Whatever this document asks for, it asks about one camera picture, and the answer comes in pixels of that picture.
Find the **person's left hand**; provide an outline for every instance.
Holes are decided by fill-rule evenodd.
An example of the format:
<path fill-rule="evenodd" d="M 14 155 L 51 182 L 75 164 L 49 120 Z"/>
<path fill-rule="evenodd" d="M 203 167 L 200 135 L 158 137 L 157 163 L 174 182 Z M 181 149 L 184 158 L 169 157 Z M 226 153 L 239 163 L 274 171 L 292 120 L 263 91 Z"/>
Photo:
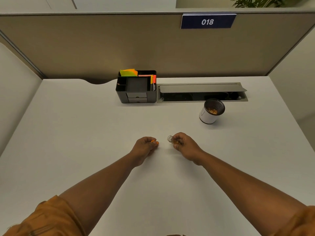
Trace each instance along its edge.
<path fill-rule="evenodd" d="M 144 160 L 154 152 L 158 145 L 159 142 L 152 137 L 143 137 L 137 140 L 129 153 L 134 158 L 135 167 L 142 165 Z"/>

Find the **cubicle number sign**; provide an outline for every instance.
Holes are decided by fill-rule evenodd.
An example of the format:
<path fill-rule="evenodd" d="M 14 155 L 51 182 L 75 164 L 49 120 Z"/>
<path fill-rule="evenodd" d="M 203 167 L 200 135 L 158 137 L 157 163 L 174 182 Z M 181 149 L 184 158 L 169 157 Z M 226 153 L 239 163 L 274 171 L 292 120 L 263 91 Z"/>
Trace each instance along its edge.
<path fill-rule="evenodd" d="M 181 29 L 231 28 L 235 13 L 183 14 Z"/>

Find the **shirt sleeve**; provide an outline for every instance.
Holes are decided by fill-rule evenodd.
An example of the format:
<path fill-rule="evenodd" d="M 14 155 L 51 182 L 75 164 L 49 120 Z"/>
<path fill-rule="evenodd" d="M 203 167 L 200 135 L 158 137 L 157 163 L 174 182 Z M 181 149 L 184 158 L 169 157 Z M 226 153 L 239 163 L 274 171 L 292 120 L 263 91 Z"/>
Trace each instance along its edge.
<path fill-rule="evenodd" d="M 86 236 L 68 203 L 57 195 L 40 203 L 21 224 L 8 229 L 3 236 Z"/>
<path fill-rule="evenodd" d="M 272 236 L 313 235 L 315 235 L 315 206 L 308 206 L 295 214 L 284 227 Z"/>

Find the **desk organizer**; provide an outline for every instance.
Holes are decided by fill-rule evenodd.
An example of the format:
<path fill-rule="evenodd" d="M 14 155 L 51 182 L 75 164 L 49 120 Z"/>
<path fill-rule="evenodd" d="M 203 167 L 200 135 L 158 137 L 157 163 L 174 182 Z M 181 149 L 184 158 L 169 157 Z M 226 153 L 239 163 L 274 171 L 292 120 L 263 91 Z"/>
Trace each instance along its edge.
<path fill-rule="evenodd" d="M 138 70 L 138 75 L 156 75 L 155 70 Z M 122 103 L 155 103 L 157 91 L 150 91 L 151 76 L 121 76 L 118 74 L 116 92 Z"/>

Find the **small glass vial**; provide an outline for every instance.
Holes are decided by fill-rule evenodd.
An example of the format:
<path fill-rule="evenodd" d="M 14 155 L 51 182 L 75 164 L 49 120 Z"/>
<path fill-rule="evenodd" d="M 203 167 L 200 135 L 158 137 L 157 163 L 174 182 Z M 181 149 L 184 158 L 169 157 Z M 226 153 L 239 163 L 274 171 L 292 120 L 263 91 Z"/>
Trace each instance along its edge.
<path fill-rule="evenodd" d="M 170 143 L 172 143 L 173 145 L 174 145 L 174 144 L 180 144 L 180 142 L 179 142 L 179 141 L 176 141 L 173 136 L 168 136 L 168 137 L 167 137 L 167 140 L 168 140 Z"/>

